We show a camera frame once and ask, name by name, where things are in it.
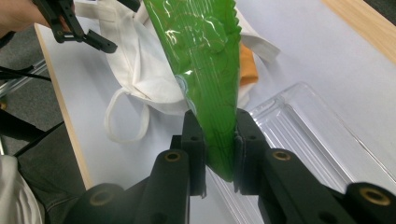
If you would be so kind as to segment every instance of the cable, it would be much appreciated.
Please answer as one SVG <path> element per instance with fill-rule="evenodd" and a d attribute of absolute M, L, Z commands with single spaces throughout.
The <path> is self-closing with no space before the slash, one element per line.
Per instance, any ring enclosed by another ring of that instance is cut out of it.
<path fill-rule="evenodd" d="M 38 76 L 38 75 L 34 75 L 34 74 L 30 74 L 30 73 L 24 72 L 27 69 L 32 68 L 32 67 L 33 66 L 30 66 L 30 67 L 24 68 L 22 70 L 12 70 L 12 69 L 0 66 L 0 71 L 4 72 L 3 74 L 0 73 L 0 76 L 12 76 L 13 75 L 13 76 L 16 76 L 15 78 L 18 78 L 18 76 L 19 77 L 33 77 L 33 78 L 43 79 L 43 80 L 46 80 L 46 81 L 51 81 L 49 77 L 42 77 L 42 76 Z"/>

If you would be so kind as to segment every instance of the wooden surface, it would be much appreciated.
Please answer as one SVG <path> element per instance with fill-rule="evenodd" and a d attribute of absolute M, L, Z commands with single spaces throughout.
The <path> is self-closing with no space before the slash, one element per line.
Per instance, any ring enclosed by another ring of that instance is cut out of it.
<path fill-rule="evenodd" d="M 53 69 L 53 66 L 52 66 L 52 62 L 51 62 L 51 59 L 50 59 L 50 56 L 49 56 L 49 52 L 47 50 L 46 45 L 44 44 L 44 40 L 43 40 L 42 34 L 38 30 L 37 24 L 35 24 L 35 32 L 37 33 L 38 41 L 39 41 L 40 46 L 41 46 L 41 48 L 43 50 L 44 59 L 46 60 L 46 64 L 47 64 L 47 67 L 48 67 L 48 70 L 49 70 L 49 76 L 50 76 L 50 78 L 52 80 L 53 89 L 55 91 L 55 95 L 56 95 L 56 98 L 58 100 L 59 107 L 61 108 L 62 116 L 64 117 L 64 124 L 66 125 L 66 129 L 67 129 L 67 132 L 69 134 L 69 138 L 70 138 L 73 150 L 74 150 L 74 152 L 76 154 L 78 168 L 79 168 L 79 170 L 81 172 L 81 176 L 82 176 L 82 179 L 84 181 L 84 186 L 85 186 L 86 189 L 90 189 L 91 187 L 93 187 L 93 184 L 92 184 L 92 181 L 91 181 L 91 178 L 90 178 L 90 174 L 88 172 L 84 156 L 82 155 L 81 147 L 79 146 L 79 143 L 78 143 L 78 140 L 77 140 L 76 133 L 74 131 L 72 122 L 70 121 L 70 116 L 69 116 L 69 114 L 67 112 L 67 108 L 66 108 L 66 105 L 65 105 L 65 102 L 64 102 L 64 98 L 63 98 L 62 93 L 60 91 L 58 80 L 57 80 L 57 78 L 55 76 L 55 72 L 54 72 L 54 69 Z"/>
<path fill-rule="evenodd" d="M 396 26 L 362 0 L 322 0 L 368 42 L 396 63 Z"/>

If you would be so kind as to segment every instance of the clear plastic container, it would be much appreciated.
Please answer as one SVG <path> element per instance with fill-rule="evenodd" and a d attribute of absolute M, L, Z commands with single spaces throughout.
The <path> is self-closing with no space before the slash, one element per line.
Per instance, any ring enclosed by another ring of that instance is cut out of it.
<path fill-rule="evenodd" d="M 271 147 L 293 151 L 323 185 L 345 192 L 348 183 L 365 181 L 396 192 L 392 173 L 307 84 L 287 88 L 250 115 Z M 232 183 L 210 174 L 237 223 L 263 223 L 257 197 L 234 193 Z"/>

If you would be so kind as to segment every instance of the tabletop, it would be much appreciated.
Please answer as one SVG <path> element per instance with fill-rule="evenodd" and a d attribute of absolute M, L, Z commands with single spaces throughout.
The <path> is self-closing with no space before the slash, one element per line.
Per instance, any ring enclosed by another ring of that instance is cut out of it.
<path fill-rule="evenodd" d="M 390 176 L 384 182 L 376 180 L 375 174 L 363 174 L 361 179 L 396 193 L 392 182 L 396 178 L 396 64 L 321 1 L 238 0 L 237 7 L 261 36 L 281 50 L 273 63 L 256 60 L 260 79 L 245 109 L 252 110 L 295 83 L 307 83 Z M 78 19 L 85 30 L 100 32 L 97 21 Z M 86 187 L 117 183 L 127 189 L 147 177 L 155 157 L 169 148 L 172 135 L 181 134 L 183 118 L 151 108 L 142 140 L 112 142 L 106 136 L 104 118 L 120 84 L 106 55 L 85 44 L 58 44 L 46 27 L 37 25 L 36 30 Z M 136 99 L 122 97 L 111 120 L 115 132 L 134 134 L 141 107 Z M 191 223 L 243 223 L 230 216 L 210 177 L 207 182 L 208 196 L 191 200 Z"/>

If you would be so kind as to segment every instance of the green package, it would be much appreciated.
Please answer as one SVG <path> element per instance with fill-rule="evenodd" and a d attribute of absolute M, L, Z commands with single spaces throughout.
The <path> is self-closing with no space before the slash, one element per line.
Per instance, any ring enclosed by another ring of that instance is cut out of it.
<path fill-rule="evenodd" d="M 232 181 L 241 31 L 235 1 L 144 2 L 177 82 L 204 132 L 207 165 Z"/>

